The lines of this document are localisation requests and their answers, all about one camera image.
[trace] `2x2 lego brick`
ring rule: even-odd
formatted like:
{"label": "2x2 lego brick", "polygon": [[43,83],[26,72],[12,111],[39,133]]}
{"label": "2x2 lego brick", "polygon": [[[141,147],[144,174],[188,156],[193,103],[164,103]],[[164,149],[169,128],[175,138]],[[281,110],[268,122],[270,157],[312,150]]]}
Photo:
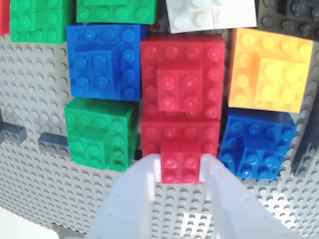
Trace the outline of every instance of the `2x2 lego brick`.
{"label": "2x2 lego brick", "polygon": [[288,113],[229,109],[218,159],[238,177],[274,180],[295,131]]}
{"label": "2x2 lego brick", "polygon": [[65,27],[72,22],[72,0],[12,0],[11,40],[13,42],[65,42]]}
{"label": "2x2 lego brick", "polygon": [[78,0],[77,22],[154,24],[158,0]]}
{"label": "2x2 lego brick", "polygon": [[75,98],[65,107],[71,159],[86,166],[126,170],[137,144],[136,103]]}
{"label": "2x2 lego brick", "polygon": [[72,95],[139,101],[140,41],[147,33],[145,26],[136,24],[67,27]]}

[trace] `lego structure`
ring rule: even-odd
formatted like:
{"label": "lego structure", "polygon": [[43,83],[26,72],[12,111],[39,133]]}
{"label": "lego structure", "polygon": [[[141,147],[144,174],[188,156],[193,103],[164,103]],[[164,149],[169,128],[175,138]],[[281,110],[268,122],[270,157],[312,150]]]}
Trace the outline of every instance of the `lego structure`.
{"label": "lego structure", "polygon": [[77,0],[77,22],[153,24],[158,0]]}
{"label": "lego structure", "polygon": [[232,40],[228,106],[298,113],[313,42],[244,28]]}
{"label": "lego structure", "polygon": [[221,36],[142,42],[142,151],[161,154],[163,183],[198,183],[201,154],[217,155],[224,55]]}
{"label": "lego structure", "polygon": [[[166,10],[159,24],[152,26],[152,31],[158,30],[168,30]],[[204,34],[221,34],[227,48],[231,45],[229,30]],[[319,160],[316,155],[304,177],[294,176],[292,160],[304,135],[318,88],[318,46],[318,42],[313,42],[301,109],[293,117],[297,130],[278,177],[274,181],[242,180],[276,219],[306,239],[319,235],[316,203]],[[121,173],[79,165],[67,156],[39,150],[37,142],[44,132],[67,136],[64,107],[72,100],[70,85],[66,44],[14,43],[10,34],[0,36],[3,121],[23,126],[27,131],[22,144],[8,140],[0,144],[0,206],[47,228],[56,224],[84,234]],[[215,238],[212,201],[205,197],[210,189],[202,183],[156,183],[146,228],[148,238]]]}
{"label": "lego structure", "polygon": [[11,0],[12,42],[65,42],[72,6],[73,0]]}
{"label": "lego structure", "polygon": [[133,163],[137,104],[74,98],[64,111],[74,162],[119,172]]}
{"label": "lego structure", "polygon": [[258,29],[319,40],[319,3],[315,0],[258,0]]}
{"label": "lego structure", "polygon": [[10,0],[0,1],[0,36],[10,31]]}
{"label": "lego structure", "polygon": [[67,27],[72,96],[121,101],[141,99],[143,25]]}
{"label": "lego structure", "polygon": [[239,178],[275,180],[295,131],[288,113],[229,109],[218,159]]}
{"label": "lego structure", "polygon": [[256,27],[255,1],[166,0],[171,33]]}

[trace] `white lego brick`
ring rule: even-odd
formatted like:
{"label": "white lego brick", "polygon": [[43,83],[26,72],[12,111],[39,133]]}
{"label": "white lego brick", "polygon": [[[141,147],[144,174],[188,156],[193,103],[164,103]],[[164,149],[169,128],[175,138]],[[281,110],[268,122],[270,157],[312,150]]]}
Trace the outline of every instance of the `white lego brick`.
{"label": "white lego brick", "polygon": [[254,0],[166,0],[171,33],[256,27]]}
{"label": "white lego brick", "polygon": [[191,12],[184,0],[166,0],[171,33],[211,30],[214,28],[211,11]]}

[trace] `lego brick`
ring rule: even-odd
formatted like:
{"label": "lego brick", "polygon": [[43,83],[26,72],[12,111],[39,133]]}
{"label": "lego brick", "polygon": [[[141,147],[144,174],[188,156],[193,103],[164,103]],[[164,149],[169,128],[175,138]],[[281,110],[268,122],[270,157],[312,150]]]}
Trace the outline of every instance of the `lego brick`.
{"label": "lego brick", "polygon": [[0,1],[0,36],[10,32],[10,0]]}
{"label": "lego brick", "polygon": [[75,98],[64,110],[75,163],[121,172],[132,164],[137,143],[137,104]]}
{"label": "lego brick", "polygon": [[275,180],[295,131],[288,113],[229,109],[218,159],[240,178]]}
{"label": "lego brick", "polygon": [[14,0],[11,5],[12,42],[61,44],[72,23],[72,0]]}
{"label": "lego brick", "polygon": [[259,0],[258,29],[319,40],[319,3],[314,0]]}
{"label": "lego brick", "polygon": [[143,25],[67,27],[71,91],[75,97],[140,101]]}
{"label": "lego brick", "polygon": [[142,41],[141,55],[145,115],[220,119],[225,55],[220,35],[150,36]]}
{"label": "lego brick", "polygon": [[166,0],[166,6],[171,33],[257,26],[254,0]]}
{"label": "lego brick", "polygon": [[22,144],[27,137],[25,127],[19,125],[2,122],[0,129],[3,131],[6,140],[17,144]]}
{"label": "lego brick", "polygon": [[77,0],[77,22],[153,24],[158,0]]}
{"label": "lego brick", "polygon": [[228,106],[299,112],[313,42],[244,28],[232,40]]}
{"label": "lego brick", "polygon": [[11,0],[11,12],[36,12],[45,9],[60,9],[72,7],[73,0]]}
{"label": "lego brick", "polygon": [[308,148],[304,155],[302,155],[301,160],[299,160],[299,164],[297,165],[297,161],[295,160],[292,163],[292,171],[295,177],[307,177],[311,176],[309,174],[309,169],[313,168],[312,164],[314,163],[314,158],[317,155],[317,151],[312,147],[311,144],[308,145]]}
{"label": "lego brick", "polygon": [[168,141],[189,141],[200,143],[202,153],[217,155],[219,128],[218,120],[210,119],[158,119],[143,115],[142,122],[143,156],[161,153],[161,144]]}
{"label": "lego brick", "polygon": [[198,183],[201,158],[199,142],[165,140],[161,143],[161,182]]}
{"label": "lego brick", "polygon": [[62,135],[44,132],[38,139],[38,146],[41,151],[70,156],[68,138]]}

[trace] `lego stud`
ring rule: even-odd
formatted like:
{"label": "lego stud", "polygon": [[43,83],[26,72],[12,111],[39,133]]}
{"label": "lego stud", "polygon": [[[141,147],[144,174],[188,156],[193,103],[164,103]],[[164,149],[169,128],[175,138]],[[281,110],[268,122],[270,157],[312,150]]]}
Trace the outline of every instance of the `lego stud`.
{"label": "lego stud", "polygon": [[157,55],[157,50],[155,47],[148,46],[143,50],[143,56],[146,59],[154,59]]}
{"label": "lego stud", "polygon": [[240,175],[242,178],[251,178],[253,176],[251,166],[247,164],[242,165]]}
{"label": "lego stud", "polygon": [[243,125],[241,124],[241,122],[238,122],[238,121],[235,121],[230,125],[230,130],[233,133],[241,132],[242,128],[243,128]]}
{"label": "lego stud", "polygon": [[312,15],[314,21],[319,21],[319,8],[316,7],[314,9],[312,9],[311,15]]}
{"label": "lego stud", "polygon": [[198,14],[195,17],[194,21],[198,27],[204,27],[206,23],[209,21],[209,18],[211,17],[212,17],[211,13],[205,12],[205,13]]}
{"label": "lego stud", "polygon": [[170,76],[164,76],[163,78],[161,78],[159,83],[160,87],[167,91],[173,90],[175,87],[175,79]]}
{"label": "lego stud", "polygon": [[303,3],[301,2],[295,2],[293,3],[292,7],[291,7],[293,14],[295,16],[301,16],[305,14],[306,11],[306,7]]}
{"label": "lego stud", "polygon": [[185,160],[185,168],[193,169],[198,167],[196,157],[187,157]]}
{"label": "lego stud", "polygon": [[84,33],[84,39],[87,41],[94,41],[96,38],[96,32],[92,29],[86,30]]}
{"label": "lego stud", "polygon": [[81,19],[87,19],[90,16],[90,10],[87,7],[78,7],[78,16]]}
{"label": "lego stud", "polygon": [[173,111],[176,108],[176,100],[173,97],[166,96],[161,99],[160,105],[166,111]]}
{"label": "lego stud", "polygon": [[179,30],[186,29],[191,25],[191,22],[188,17],[185,16],[177,16],[173,20],[173,26]]}
{"label": "lego stud", "polygon": [[115,37],[115,32],[111,29],[107,29],[105,31],[103,31],[102,33],[102,38],[105,40],[105,41],[112,41]]}
{"label": "lego stud", "polygon": [[303,24],[300,26],[300,32],[305,37],[310,35],[311,30],[312,30],[311,26],[308,24]]}
{"label": "lego stud", "polygon": [[235,79],[237,85],[241,88],[245,88],[249,85],[249,78],[246,75],[239,75],[236,79]]}
{"label": "lego stud", "polygon": [[163,157],[163,168],[176,168],[177,167],[177,159],[174,156]]}
{"label": "lego stud", "polygon": [[129,16],[130,11],[126,7],[119,7],[115,11],[115,17],[120,20],[124,20]]}
{"label": "lego stud", "polygon": [[284,20],[281,23],[281,26],[285,32],[293,32],[295,29],[294,23],[292,21],[289,21],[289,20]]}
{"label": "lego stud", "polygon": [[234,162],[234,157],[233,157],[233,155],[231,154],[231,152],[229,152],[229,151],[227,151],[227,150],[225,150],[225,151],[222,152],[221,157],[222,157],[222,158],[221,158],[220,160],[222,160],[222,161],[225,162],[226,164],[227,164],[227,163],[232,163],[232,162]]}
{"label": "lego stud", "polygon": [[255,38],[250,34],[244,34],[241,38],[241,43],[246,47],[252,46],[255,43]]}
{"label": "lego stud", "polygon": [[168,127],[164,130],[164,137],[166,139],[174,139],[177,137],[177,130],[173,127]]}
{"label": "lego stud", "polygon": [[207,78],[211,82],[218,82],[221,77],[220,70],[218,69],[209,69],[207,72]]}
{"label": "lego stud", "polygon": [[237,146],[237,139],[235,137],[230,137],[226,140],[226,146],[228,148],[235,148]]}
{"label": "lego stud", "polygon": [[258,162],[258,155],[256,152],[248,152],[246,156],[246,161],[250,165],[255,165]]}
{"label": "lego stud", "polygon": [[206,97],[210,100],[210,101],[216,101],[217,97],[218,97],[218,93],[217,90],[215,88],[209,88],[206,92]]}
{"label": "lego stud", "polygon": [[272,28],[275,25],[275,21],[271,16],[263,17],[261,23],[265,28]]}
{"label": "lego stud", "polygon": [[186,111],[194,111],[198,108],[198,100],[194,97],[187,97],[185,100],[184,100],[184,108]]}
{"label": "lego stud", "polygon": [[139,8],[135,13],[135,17],[139,20],[146,20],[150,16],[150,11],[146,8]]}
{"label": "lego stud", "polygon": [[188,47],[186,50],[185,50],[185,57],[188,59],[188,60],[197,60],[200,56],[200,50],[199,48],[197,47]]}
{"label": "lego stud", "polygon": [[169,46],[165,49],[164,54],[168,59],[174,59],[178,55],[178,49],[176,47]]}

